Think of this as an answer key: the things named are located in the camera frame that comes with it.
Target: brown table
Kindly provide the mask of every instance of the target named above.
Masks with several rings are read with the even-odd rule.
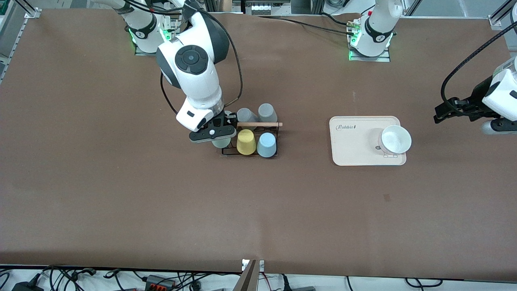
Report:
[[[218,18],[244,75],[230,109],[269,102],[284,123],[274,159],[191,144],[115,12],[29,21],[0,88],[0,263],[238,271],[261,258],[273,273],[517,280],[516,137],[432,118],[444,77],[495,34],[488,21],[402,19],[392,62],[365,63],[347,60],[342,35]],[[468,96],[508,57],[498,40],[448,95]],[[230,100],[231,52],[217,70]],[[397,116],[413,136],[407,163],[333,164],[336,115]]]

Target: light blue cup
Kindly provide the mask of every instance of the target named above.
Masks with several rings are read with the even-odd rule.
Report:
[[[257,153],[262,157],[272,157],[277,152],[277,139],[271,133],[264,133],[258,139]]]

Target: tray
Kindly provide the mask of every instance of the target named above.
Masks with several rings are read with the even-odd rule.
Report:
[[[332,159],[338,166],[401,166],[406,154],[389,155],[378,148],[384,128],[400,125],[394,116],[336,116],[330,119]]]

